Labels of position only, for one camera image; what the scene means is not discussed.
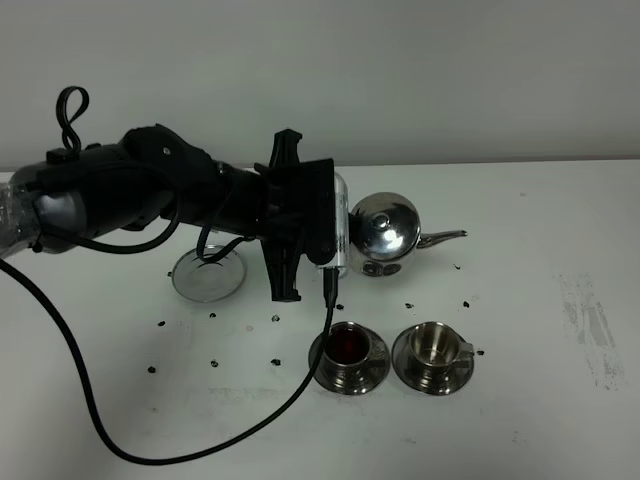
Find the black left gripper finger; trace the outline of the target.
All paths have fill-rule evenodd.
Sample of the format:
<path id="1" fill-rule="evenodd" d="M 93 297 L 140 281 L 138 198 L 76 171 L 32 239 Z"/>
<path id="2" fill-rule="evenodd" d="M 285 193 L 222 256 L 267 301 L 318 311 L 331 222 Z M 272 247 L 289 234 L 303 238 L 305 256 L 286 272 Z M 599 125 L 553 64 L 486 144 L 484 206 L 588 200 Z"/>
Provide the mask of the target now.
<path id="1" fill-rule="evenodd" d="M 299 302 L 296 276 L 304 241 L 261 240 L 261 248 L 274 302 Z"/>
<path id="2" fill-rule="evenodd" d="M 270 168 L 290 167 L 300 164 L 298 144 L 303 135 L 292 129 L 284 129 L 274 135 Z"/>

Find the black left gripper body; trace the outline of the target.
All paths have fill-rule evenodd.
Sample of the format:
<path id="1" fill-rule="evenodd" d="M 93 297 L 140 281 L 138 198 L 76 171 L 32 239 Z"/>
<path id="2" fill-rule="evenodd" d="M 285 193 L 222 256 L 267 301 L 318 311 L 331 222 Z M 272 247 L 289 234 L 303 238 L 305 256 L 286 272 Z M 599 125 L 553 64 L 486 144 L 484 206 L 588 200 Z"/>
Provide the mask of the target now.
<path id="1" fill-rule="evenodd" d="M 303 245 L 307 225 L 307 183 L 313 163 L 276 165 L 254 164 L 264 185 L 263 206 L 258 219 L 257 238 L 262 242 Z"/>

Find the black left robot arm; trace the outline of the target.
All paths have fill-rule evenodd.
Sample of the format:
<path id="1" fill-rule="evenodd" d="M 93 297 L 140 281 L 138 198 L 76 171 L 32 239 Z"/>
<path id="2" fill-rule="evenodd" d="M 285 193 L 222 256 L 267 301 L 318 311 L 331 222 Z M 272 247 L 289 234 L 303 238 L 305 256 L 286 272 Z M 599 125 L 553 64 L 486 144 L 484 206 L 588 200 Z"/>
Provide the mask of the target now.
<path id="1" fill-rule="evenodd" d="M 128 131 L 115 144 L 82 147 L 69 133 L 43 162 L 1 189 L 1 253 L 75 247 L 132 255 L 166 242 L 182 224 L 260 243 L 271 297 L 296 302 L 299 261 L 333 250 L 334 164 L 303 162 L 299 133 L 275 136 L 271 159 L 252 170 L 213 159 L 162 126 Z"/>

